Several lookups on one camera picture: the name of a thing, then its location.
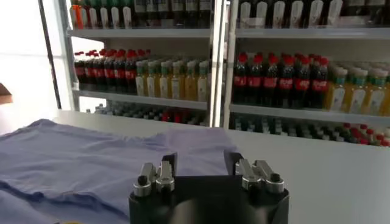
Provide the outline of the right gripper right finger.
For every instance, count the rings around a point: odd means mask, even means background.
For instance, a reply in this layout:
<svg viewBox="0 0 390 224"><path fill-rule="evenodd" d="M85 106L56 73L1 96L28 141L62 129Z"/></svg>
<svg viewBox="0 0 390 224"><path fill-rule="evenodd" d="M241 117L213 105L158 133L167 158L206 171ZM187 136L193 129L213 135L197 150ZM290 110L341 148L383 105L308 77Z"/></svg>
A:
<svg viewBox="0 0 390 224"><path fill-rule="evenodd" d="M229 175L241 176L241 186L245 191L256 191L262 188L270 194L281 194L285 182L279 173L275 173L265 160L250 163L240 153L224 151L225 165Z"/></svg>

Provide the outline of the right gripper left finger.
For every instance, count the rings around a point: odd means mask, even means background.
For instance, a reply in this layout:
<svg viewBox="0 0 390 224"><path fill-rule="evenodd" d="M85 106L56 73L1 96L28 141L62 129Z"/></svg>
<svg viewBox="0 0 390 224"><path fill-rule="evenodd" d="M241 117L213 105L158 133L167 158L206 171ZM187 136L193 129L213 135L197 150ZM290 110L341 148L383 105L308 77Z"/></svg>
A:
<svg viewBox="0 0 390 224"><path fill-rule="evenodd" d="M133 194L136 197L148 197L153 193L172 192L175 189L177 168L177 153L162 157L160 166L144 163L141 172L133 184Z"/></svg>

